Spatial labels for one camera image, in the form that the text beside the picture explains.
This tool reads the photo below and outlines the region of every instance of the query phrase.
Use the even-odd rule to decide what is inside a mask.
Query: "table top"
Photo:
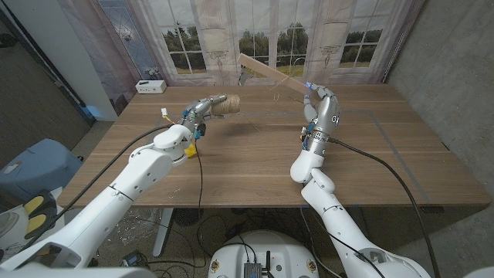
[[[487,205],[491,198],[388,85],[329,85],[342,109],[332,137],[385,160],[421,205]],[[302,185],[289,176],[301,150],[303,95],[284,86],[168,87],[163,94],[136,95],[86,159],[57,202],[68,204],[128,142],[165,125],[161,108],[178,120],[192,100],[217,93],[241,98],[240,114],[210,120],[198,141],[203,170],[201,207],[298,207]],[[122,171],[131,147],[76,203],[87,205]],[[381,164],[330,144],[321,170],[333,179],[343,205],[411,205],[396,178]],[[171,170],[134,205],[197,207],[201,175],[197,157]]]

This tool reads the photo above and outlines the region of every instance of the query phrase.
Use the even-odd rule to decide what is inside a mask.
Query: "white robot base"
[[[254,249],[255,256],[242,240]],[[261,276],[317,278],[319,272],[316,260],[305,246],[285,234],[269,230],[245,232],[225,242],[211,258],[208,270],[209,278]]]

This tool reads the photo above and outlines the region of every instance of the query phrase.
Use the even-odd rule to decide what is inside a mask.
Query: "black cable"
[[[201,157],[199,156],[199,149],[198,149],[198,142],[197,142],[197,140],[195,141],[195,152],[198,155],[199,169],[201,170],[201,191],[199,193],[199,205],[198,205],[198,219],[199,219],[199,216],[201,216],[201,199],[202,199],[203,177],[202,177],[202,163],[201,163]]]
[[[187,278],[188,278],[188,272],[187,272],[187,270],[186,270],[183,266],[170,266],[170,267],[168,267],[168,268],[165,270],[165,272],[167,272],[167,273],[168,273],[168,270],[170,270],[170,269],[172,269],[172,268],[174,268],[174,267],[178,267],[179,269],[184,270],[185,275],[186,275],[186,276],[187,276]]]
[[[153,128],[152,130],[144,133],[144,134],[141,134],[139,135],[137,138],[133,139],[129,144],[127,144],[127,146],[125,146],[122,151],[120,151],[110,162],[108,162],[107,166],[105,166],[99,173],[98,175],[96,175],[96,177],[93,178],[93,180],[90,181],[89,184],[86,185],[85,188],[83,188],[83,190],[81,190],[81,192],[79,192],[79,194],[72,200],[70,201],[70,203],[59,213],[57,214],[53,219],[52,221],[50,222],[49,225],[46,225],[45,228],[43,228],[43,230],[38,233],[36,236],[34,236],[31,240],[29,240],[29,242],[24,245],[24,247],[22,247],[22,249],[19,251],[23,251],[25,249],[28,249],[34,242],[36,242],[36,240],[39,239],[39,237],[44,234],[46,231],[48,231],[52,225],[55,225],[55,222],[60,219],[83,195],[84,193],[86,193],[90,188],[91,186],[93,186],[93,184],[98,180],[98,178],[101,177],[101,175],[106,171],[108,170],[108,168],[129,148],[131,147],[134,143],[136,143],[137,141],[139,141],[140,139],[142,139],[143,137],[146,137],[147,135],[149,134],[152,134],[153,132],[155,131],[159,131],[159,130],[162,130],[162,129],[165,129],[165,128],[170,128],[173,124],[167,124],[167,125],[164,125],[164,126],[161,126],[161,127],[156,127],[156,128]]]
[[[424,222],[422,221],[421,213],[420,213],[420,210],[418,209],[417,202],[415,201],[414,196],[411,194],[408,186],[404,183],[403,179],[401,179],[400,175],[388,163],[386,163],[386,161],[383,161],[382,159],[375,157],[372,154],[368,154],[365,151],[361,151],[355,147],[347,145],[347,144],[345,144],[341,141],[338,141],[337,139],[334,139],[334,138],[330,138],[330,142],[335,143],[335,144],[339,144],[339,145],[341,145],[341,146],[343,146],[349,150],[355,151],[358,154],[362,154],[363,156],[374,159],[375,161],[384,165],[396,177],[396,179],[400,182],[400,184],[403,187],[403,189],[405,190],[405,192],[407,192],[407,195],[410,198],[410,202],[414,207],[415,214],[417,215],[418,221],[420,223],[422,234],[424,235],[425,244],[427,245],[427,249],[429,251],[429,256],[431,257],[432,268],[434,269],[435,278],[441,278],[441,274],[439,273],[438,262],[435,259],[434,250],[432,248],[431,239],[429,239],[429,235],[425,231]]]
[[[336,241],[338,241],[339,243],[343,244],[344,246],[346,246],[348,249],[351,249],[352,251],[354,251],[356,254],[358,254],[359,258],[360,259],[364,259],[366,262],[368,262],[373,268],[374,270],[377,271],[377,273],[379,273],[379,275],[382,277],[382,278],[385,278],[383,273],[362,253],[358,252],[354,247],[352,246],[349,246],[348,244],[346,244],[345,242],[343,242],[341,239],[338,239],[336,236],[333,236],[330,232],[328,232],[326,230],[326,228],[323,226],[323,224],[321,224],[321,222],[319,222],[319,220],[316,218],[315,215],[313,215],[314,218],[316,219],[316,221],[319,223],[319,225],[324,229],[324,231],[326,231],[326,233],[332,237],[333,239],[335,239]]]
[[[167,268],[167,269],[165,269],[165,270],[153,270],[153,272],[163,271],[163,274],[161,274],[161,277],[163,277],[163,276],[164,276],[164,274],[168,274],[168,275],[169,275],[169,277],[170,277],[170,278],[172,278],[172,275],[170,274],[170,272],[169,272],[168,270],[170,270],[170,269],[172,269],[172,268],[174,268],[174,267],[178,267],[178,268],[180,268],[180,269],[184,270],[185,275],[186,275],[187,277],[189,277],[187,270],[186,270],[183,266],[170,266],[170,267],[168,267],[168,268]]]
[[[310,231],[309,224],[307,224],[306,217],[303,214],[302,208],[300,208],[300,215],[302,216],[303,222],[306,225],[307,232],[309,232],[309,240],[310,240],[310,247],[312,251],[309,250],[309,252],[312,253],[312,256],[316,259],[316,261],[323,267],[324,270],[326,270],[331,276],[336,277],[336,278],[341,278],[341,276],[337,275],[334,271],[332,271],[329,267],[325,266],[323,262],[319,259],[318,255],[316,254],[316,249],[314,248],[314,241],[312,239],[312,232]]]
[[[297,238],[298,236],[294,232],[291,232],[288,229],[288,227],[286,226],[286,224],[283,221],[283,218],[281,217],[280,214],[284,214],[284,215],[290,216],[292,218],[292,220],[295,221],[295,223],[298,225],[299,232],[300,232],[300,235],[301,235],[301,238],[302,238],[302,240],[300,240],[300,242],[303,242],[304,244],[307,244],[308,243],[306,234],[304,232],[304,229],[302,228],[302,225],[300,224],[300,222],[295,218],[295,216],[289,214],[288,212],[280,212],[277,208],[275,208],[275,213],[278,215],[278,218],[281,221],[281,223],[283,224],[283,226],[285,227],[285,230],[287,232],[291,233],[293,235],[293,238]]]
[[[153,270],[154,273],[156,273],[157,271],[163,271],[163,274],[161,274],[160,278],[163,278],[164,274],[168,274],[168,277],[171,278],[171,274],[168,271],[166,271],[166,270]]]
[[[187,265],[187,266],[191,266],[191,267],[194,267],[194,268],[203,268],[206,266],[206,258],[204,258],[204,265],[203,266],[196,266],[195,265],[195,254],[194,254],[194,250],[192,249],[192,244],[191,242],[187,239],[186,236],[184,236],[184,234],[182,234],[181,232],[179,231],[176,231],[175,229],[172,229],[166,225],[163,225],[161,223],[158,223],[158,222],[153,222],[151,220],[147,220],[147,219],[141,219],[141,218],[138,218],[136,217],[135,218],[136,220],[139,220],[139,221],[146,221],[146,222],[150,222],[150,223],[153,223],[155,225],[160,225],[160,226],[163,226],[167,229],[170,229],[172,232],[176,232],[178,235],[180,235],[181,237],[183,237],[185,239],[185,241],[187,242],[188,244],[188,247],[189,249],[191,250],[191,254],[192,254],[192,261],[194,262],[194,264],[191,264],[191,263],[187,263],[187,262],[182,262],[182,261],[177,261],[177,260],[158,260],[158,261],[150,261],[148,262],[147,261],[147,258],[146,258],[146,261],[147,261],[147,264],[154,264],[154,263],[182,263],[184,265]]]
[[[232,243],[223,244],[222,247],[232,246],[232,245],[238,245],[238,244],[249,247],[252,250],[252,252],[254,253],[254,263],[257,263],[257,256],[255,255],[255,251],[254,251],[254,249],[249,244],[246,244],[246,243],[243,243],[243,242],[232,242]]]
[[[245,254],[247,254],[247,263],[250,263],[249,252],[247,252],[247,246],[245,244],[245,241],[240,234],[238,234],[238,236],[239,236],[240,240],[242,240],[242,243],[244,244]]]
[[[210,254],[210,253],[208,252],[208,250],[206,250],[206,248],[202,245],[201,238],[199,237],[199,232],[201,231],[201,227],[202,227],[202,225],[203,225],[204,223],[206,223],[209,219],[214,218],[214,217],[216,217],[216,218],[220,218],[220,219],[223,221],[223,225],[225,226],[225,232],[227,232],[226,221],[225,221],[225,220],[224,220],[221,216],[219,216],[219,215],[211,215],[211,216],[207,217],[206,219],[204,219],[204,220],[201,222],[201,224],[199,224],[199,225],[198,225],[198,229],[197,229],[197,231],[196,231],[196,233],[195,233],[195,235],[196,235],[196,239],[198,240],[198,243],[199,243],[199,246],[200,246],[200,247],[201,247],[201,249],[202,249],[202,252],[204,252],[204,253],[205,253],[206,255],[208,255],[210,258],[212,258],[212,254]]]

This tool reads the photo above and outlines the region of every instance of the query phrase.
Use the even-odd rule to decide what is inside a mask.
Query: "yellow object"
[[[191,144],[188,148],[184,150],[185,154],[191,158],[194,156],[194,154],[197,154],[198,152],[195,150],[194,144]]]
[[[171,120],[168,116],[163,115],[163,118],[164,118],[165,120],[168,120],[168,121],[169,121],[169,122],[171,122],[172,124],[175,124],[175,122],[174,122],[174,121],[172,121],[172,120]]]
[[[36,230],[41,225],[43,225],[45,221],[46,221],[46,215],[37,215],[31,218],[28,222],[28,230],[25,232],[25,234],[27,235],[30,232]]]
[[[36,208],[38,208],[39,205],[41,205],[42,203],[43,203],[43,197],[42,196],[38,196],[38,197],[35,197],[33,200],[27,202],[24,205],[24,209],[28,213],[28,215],[30,215],[31,212],[34,212],[34,210]]]

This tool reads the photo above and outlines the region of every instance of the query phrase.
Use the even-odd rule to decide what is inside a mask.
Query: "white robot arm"
[[[33,261],[38,253],[52,247],[59,248],[60,252],[50,267],[86,267],[133,202],[172,168],[187,161],[184,149],[190,146],[194,138],[201,136],[198,131],[200,125],[206,120],[220,117],[211,115],[211,106],[223,100],[226,100],[225,95],[190,104],[178,124],[157,135],[152,144],[133,151],[125,169],[74,220],[5,261],[0,265],[0,270],[16,270]]]
[[[340,121],[340,107],[337,98],[326,87],[313,83],[307,83],[307,86],[315,90],[322,101],[316,112],[309,98],[304,100],[304,114],[310,124],[303,130],[302,152],[293,163],[290,175],[294,181],[305,185],[302,196],[321,216],[327,231],[360,253],[331,238],[348,277],[381,277],[379,272],[361,257],[362,254],[384,277],[430,278],[424,268],[414,260],[389,253],[370,242],[333,194],[333,181],[319,167],[323,165],[324,151],[330,134]]]

